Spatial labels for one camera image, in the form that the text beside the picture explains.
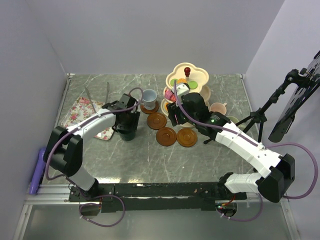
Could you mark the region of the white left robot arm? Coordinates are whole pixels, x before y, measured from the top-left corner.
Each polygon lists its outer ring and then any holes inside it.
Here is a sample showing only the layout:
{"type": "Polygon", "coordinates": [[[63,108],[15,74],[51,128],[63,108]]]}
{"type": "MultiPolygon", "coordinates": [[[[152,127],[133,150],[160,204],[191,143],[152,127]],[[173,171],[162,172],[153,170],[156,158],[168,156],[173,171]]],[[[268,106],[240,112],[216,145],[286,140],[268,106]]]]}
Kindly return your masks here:
{"type": "Polygon", "coordinates": [[[59,171],[81,191],[87,201],[99,195],[99,182],[83,166],[83,145],[106,129],[118,133],[123,141],[131,141],[136,136],[140,112],[139,101],[129,94],[120,100],[106,103],[95,114],[76,125],[55,127],[47,143],[43,161],[46,168],[59,171]]]}

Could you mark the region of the dark green teacup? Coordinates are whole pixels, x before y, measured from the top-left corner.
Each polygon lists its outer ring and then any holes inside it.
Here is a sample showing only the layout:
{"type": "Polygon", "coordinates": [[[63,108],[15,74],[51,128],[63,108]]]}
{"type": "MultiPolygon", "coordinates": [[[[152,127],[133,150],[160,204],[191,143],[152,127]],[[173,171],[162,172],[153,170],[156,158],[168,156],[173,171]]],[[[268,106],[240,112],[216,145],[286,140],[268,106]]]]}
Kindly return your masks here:
{"type": "Polygon", "coordinates": [[[135,131],[123,131],[123,130],[119,130],[118,134],[120,136],[120,138],[123,141],[131,141],[136,137],[136,132],[135,131]]]}

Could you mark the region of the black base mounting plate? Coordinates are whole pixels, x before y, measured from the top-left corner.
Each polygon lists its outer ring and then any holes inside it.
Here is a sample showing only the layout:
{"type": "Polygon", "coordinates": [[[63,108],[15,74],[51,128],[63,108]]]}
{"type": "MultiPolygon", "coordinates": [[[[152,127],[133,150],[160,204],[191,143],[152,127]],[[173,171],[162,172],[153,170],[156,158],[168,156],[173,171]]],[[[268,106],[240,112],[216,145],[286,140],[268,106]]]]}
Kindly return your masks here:
{"type": "Polygon", "coordinates": [[[98,203],[102,213],[117,211],[215,211],[216,203],[246,200],[244,192],[231,193],[218,182],[100,183],[95,195],[71,187],[71,203],[98,203]]]}

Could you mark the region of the metal fork tongs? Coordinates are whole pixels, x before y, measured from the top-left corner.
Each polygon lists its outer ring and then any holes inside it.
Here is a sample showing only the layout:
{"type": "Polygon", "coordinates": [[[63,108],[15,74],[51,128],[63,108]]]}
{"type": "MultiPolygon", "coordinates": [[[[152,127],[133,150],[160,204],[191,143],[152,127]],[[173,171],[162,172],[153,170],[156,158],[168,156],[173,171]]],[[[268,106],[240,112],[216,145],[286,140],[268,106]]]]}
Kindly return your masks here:
{"type": "MultiPolygon", "coordinates": [[[[84,87],[84,90],[85,90],[85,93],[86,93],[86,95],[87,95],[87,98],[88,98],[88,100],[89,100],[89,102],[90,102],[90,105],[91,105],[94,113],[96,113],[97,111],[96,111],[96,108],[95,108],[95,106],[94,106],[94,104],[93,104],[93,101],[92,101],[92,98],[91,98],[91,95],[90,95],[90,91],[88,90],[88,88],[87,88],[86,86],[84,87]]],[[[108,102],[109,93],[110,93],[110,83],[107,82],[107,83],[106,83],[105,103],[108,102]]]]}

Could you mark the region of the pink toy cake slice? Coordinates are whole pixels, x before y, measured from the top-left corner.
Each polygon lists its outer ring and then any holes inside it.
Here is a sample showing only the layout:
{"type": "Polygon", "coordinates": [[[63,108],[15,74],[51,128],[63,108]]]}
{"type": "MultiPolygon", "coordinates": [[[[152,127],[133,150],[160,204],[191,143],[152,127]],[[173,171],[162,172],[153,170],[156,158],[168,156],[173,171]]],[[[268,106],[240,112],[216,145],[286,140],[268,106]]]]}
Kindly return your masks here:
{"type": "Polygon", "coordinates": [[[171,97],[172,97],[172,95],[173,95],[173,92],[171,91],[171,90],[166,90],[165,92],[164,92],[164,97],[167,99],[167,100],[170,100],[171,99],[171,97]]]}

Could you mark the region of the light blue mug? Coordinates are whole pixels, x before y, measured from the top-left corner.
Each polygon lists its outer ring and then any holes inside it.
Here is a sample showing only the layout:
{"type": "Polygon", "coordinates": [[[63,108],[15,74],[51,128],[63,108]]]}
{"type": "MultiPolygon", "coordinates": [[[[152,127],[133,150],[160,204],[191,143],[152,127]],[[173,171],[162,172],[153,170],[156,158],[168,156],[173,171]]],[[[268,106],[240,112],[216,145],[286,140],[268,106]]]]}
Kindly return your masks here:
{"type": "Polygon", "coordinates": [[[155,107],[155,102],[157,100],[157,93],[153,89],[145,89],[143,91],[143,97],[141,105],[144,105],[147,109],[151,110],[155,107]]]}

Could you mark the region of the pink teacup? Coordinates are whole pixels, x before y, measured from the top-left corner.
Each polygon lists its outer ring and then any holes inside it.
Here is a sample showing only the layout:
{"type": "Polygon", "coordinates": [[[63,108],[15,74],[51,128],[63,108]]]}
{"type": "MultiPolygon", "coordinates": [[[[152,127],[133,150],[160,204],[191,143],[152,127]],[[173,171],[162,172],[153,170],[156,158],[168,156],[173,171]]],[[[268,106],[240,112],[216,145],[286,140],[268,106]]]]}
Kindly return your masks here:
{"type": "Polygon", "coordinates": [[[226,102],[225,103],[215,102],[210,105],[209,109],[211,112],[218,112],[225,115],[227,113],[226,106],[227,106],[226,102]]]}

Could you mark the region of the brown wooden coaster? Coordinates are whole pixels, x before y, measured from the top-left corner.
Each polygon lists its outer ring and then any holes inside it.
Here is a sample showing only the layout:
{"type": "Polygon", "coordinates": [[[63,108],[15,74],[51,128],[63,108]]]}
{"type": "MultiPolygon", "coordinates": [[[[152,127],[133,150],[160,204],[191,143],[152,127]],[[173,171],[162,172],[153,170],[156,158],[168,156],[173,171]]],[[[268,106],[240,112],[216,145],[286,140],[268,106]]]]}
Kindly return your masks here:
{"type": "Polygon", "coordinates": [[[155,112],[157,112],[158,111],[158,109],[159,109],[159,103],[158,103],[158,101],[156,100],[155,101],[155,106],[154,106],[154,108],[153,109],[147,109],[143,104],[141,104],[140,105],[140,110],[143,112],[143,113],[145,113],[145,114],[147,114],[147,115],[150,115],[150,114],[153,114],[153,113],[155,113],[155,112]]]}
{"type": "Polygon", "coordinates": [[[176,132],[170,127],[162,127],[156,133],[156,141],[165,147],[173,145],[177,140],[176,132]]]}
{"type": "Polygon", "coordinates": [[[159,130],[166,126],[167,118],[160,112],[154,112],[147,117],[147,125],[153,130],[159,130]]]}
{"type": "Polygon", "coordinates": [[[176,134],[176,140],[181,146],[189,148],[197,143],[198,136],[192,129],[182,128],[176,134]]]}

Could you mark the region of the cream three-tier cake stand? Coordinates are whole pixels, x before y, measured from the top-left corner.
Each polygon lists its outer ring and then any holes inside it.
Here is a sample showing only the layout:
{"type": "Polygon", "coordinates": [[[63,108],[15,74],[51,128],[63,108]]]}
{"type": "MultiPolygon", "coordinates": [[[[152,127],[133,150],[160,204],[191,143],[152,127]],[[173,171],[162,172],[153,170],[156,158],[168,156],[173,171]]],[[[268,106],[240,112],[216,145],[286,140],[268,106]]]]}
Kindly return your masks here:
{"type": "Polygon", "coordinates": [[[170,85],[171,79],[186,79],[187,84],[189,81],[196,81],[198,84],[198,87],[196,89],[190,89],[191,93],[199,93],[206,104],[207,107],[209,107],[209,100],[211,97],[211,90],[207,86],[207,83],[209,81],[209,74],[208,72],[200,67],[196,67],[194,64],[189,62],[182,62],[176,65],[173,68],[173,71],[169,73],[165,79],[165,85],[166,87],[163,90],[163,100],[161,101],[161,111],[165,116],[168,116],[168,110],[167,105],[169,103],[172,103],[175,101],[174,95],[170,99],[166,99],[164,97],[164,93],[166,90],[172,90],[172,87],[170,85]]]}

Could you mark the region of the light green teacup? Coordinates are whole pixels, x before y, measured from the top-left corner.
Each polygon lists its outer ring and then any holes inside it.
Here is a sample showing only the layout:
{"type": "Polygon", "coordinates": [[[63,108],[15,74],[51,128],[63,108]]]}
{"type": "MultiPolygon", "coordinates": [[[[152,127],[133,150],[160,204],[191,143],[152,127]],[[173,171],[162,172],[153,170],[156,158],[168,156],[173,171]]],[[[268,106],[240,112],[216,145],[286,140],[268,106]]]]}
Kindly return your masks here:
{"type": "Polygon", "coordinates": [[[244,123],[238,125],[239,120],[238,120],[236,117],[234,117],[234,116],[227,116],[227,117],[228,117],[234,124],[236,124],[237,127],[238,127],[240,130],[244,130],[244,129],[246,128],[246,125],[245,125],[244,123]]]}

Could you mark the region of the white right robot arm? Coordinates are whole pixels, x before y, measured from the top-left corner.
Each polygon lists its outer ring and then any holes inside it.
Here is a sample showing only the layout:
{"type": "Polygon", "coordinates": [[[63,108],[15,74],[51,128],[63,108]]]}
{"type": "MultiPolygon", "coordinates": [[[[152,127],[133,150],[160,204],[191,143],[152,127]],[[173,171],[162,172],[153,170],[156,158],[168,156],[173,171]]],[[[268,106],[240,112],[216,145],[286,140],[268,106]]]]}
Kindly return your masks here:
{"type": "Polygon", "coordinates": [[[295,179],[295,159],[276,153],[258,143],[220,112],[209,111],[199,93],[188,93],[182,102],[167,105],[173,126],[190,123],[199,133],[229,148],[255,170],[255,173],[226,173],[219,180],[218,193],[230,199],[237,193],[257,193],[278,203],[295,179]]]}

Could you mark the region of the black tripod stand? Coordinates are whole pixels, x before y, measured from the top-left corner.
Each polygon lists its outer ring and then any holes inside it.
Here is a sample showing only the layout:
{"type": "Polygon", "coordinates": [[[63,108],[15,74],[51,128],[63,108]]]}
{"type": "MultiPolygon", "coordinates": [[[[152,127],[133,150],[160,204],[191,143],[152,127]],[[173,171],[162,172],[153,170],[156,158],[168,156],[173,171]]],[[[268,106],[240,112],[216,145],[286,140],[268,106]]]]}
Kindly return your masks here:
{"type": "Polygon", "coordinates": [[[300,87],[303,82],[304,82],[304,77],[299,74],[299,71],[297,69],[292,69],[286,75],[283,83],[275,90],[275,92],[269,97],[268,101],[262,107],[260,107],[256,111],[250,112],[249,116],[240,120],[235,125],[239,127],[240,125],[249,121],[249,123],[246,125],[246,127],[243,130],[244,133],[247,133],[248,130],[250,130],[254,124],[259,124],[257,141],[260,143],[262,141],[264,123],[267,121],[267,117],[265,113],[268,110],[268,108],[272,104],[276,104],[278,102],[280,96],[286,93],[285,90],[289,85],[296,84],[298,87],[300,87]]]}

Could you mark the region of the floral serving tray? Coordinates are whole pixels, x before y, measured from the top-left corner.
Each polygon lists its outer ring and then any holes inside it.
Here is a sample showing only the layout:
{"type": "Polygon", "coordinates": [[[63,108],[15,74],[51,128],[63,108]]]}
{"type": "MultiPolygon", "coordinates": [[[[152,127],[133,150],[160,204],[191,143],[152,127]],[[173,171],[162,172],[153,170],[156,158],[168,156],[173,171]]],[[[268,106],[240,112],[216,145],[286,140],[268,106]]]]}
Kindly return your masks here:
{"type": "MultiPolygon", "coordinates": [[[[60,125],[64,128],[68,128],[86,120],[94,113],[90,100],[87,97],[80,96],[73,103],[67,114],[62,118],[60,125]]],[[[111,128],[106,128],[98,133],[95,138],[108,141],[112,138],[113,134],[114,131],[111,128]]]]}

